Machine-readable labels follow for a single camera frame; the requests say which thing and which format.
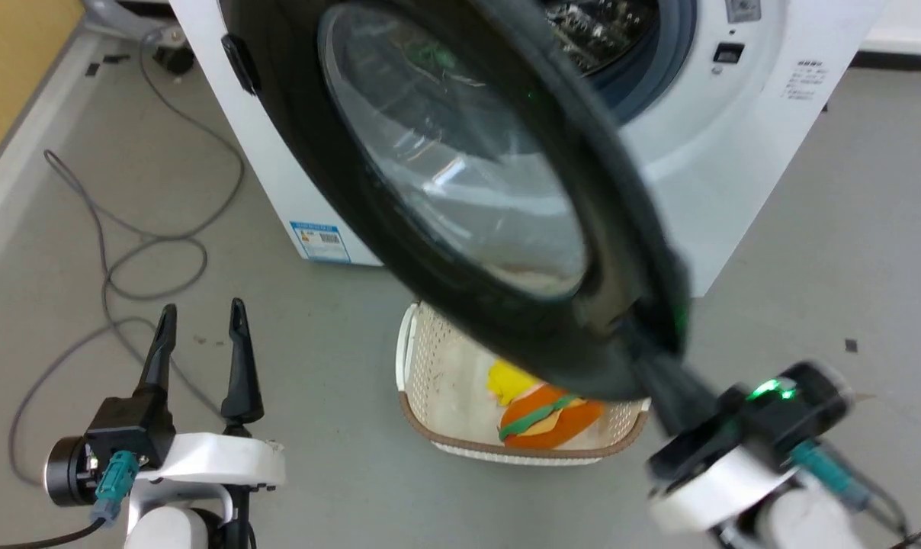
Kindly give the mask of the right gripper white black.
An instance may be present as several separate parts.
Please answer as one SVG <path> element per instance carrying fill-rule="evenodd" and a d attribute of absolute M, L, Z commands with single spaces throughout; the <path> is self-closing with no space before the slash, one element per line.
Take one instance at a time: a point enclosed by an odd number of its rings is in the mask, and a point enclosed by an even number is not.
<path fill-rule="evenodd" d="M 631 370 L 669 441 L 647 463 L 653 520 L 673 534 L 848 535 L 852 470 L 822 442 L 852 409 L 832 368 L 799 362 L 717 395 L 644 330 Z"/>

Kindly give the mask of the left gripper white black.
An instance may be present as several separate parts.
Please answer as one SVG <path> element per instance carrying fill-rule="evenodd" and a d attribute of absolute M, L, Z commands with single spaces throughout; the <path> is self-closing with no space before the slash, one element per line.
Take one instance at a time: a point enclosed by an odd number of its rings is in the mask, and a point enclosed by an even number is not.
<path fill-rule="evenodd" d="M 172 351 L 177 345 L 178 310 L 164 306 L 132 396 L 108 397 L 83 435 L 61 438 L 43 469 L 43 488 L 57 506 L 94 506 L 120 489 L 99 489 L 119 470 L 133 482 L 175 482 L 240 486 L 245 493 L 287 482 L 285 453 L 274 441 L 256 440 L 248 425 L 265 416 L 254 343 L 242 299 L 234 298 L 228 336 L 232 355 L 227 395 L 219 409 L 220 433 L 175 430 L 168 410 Z"/>

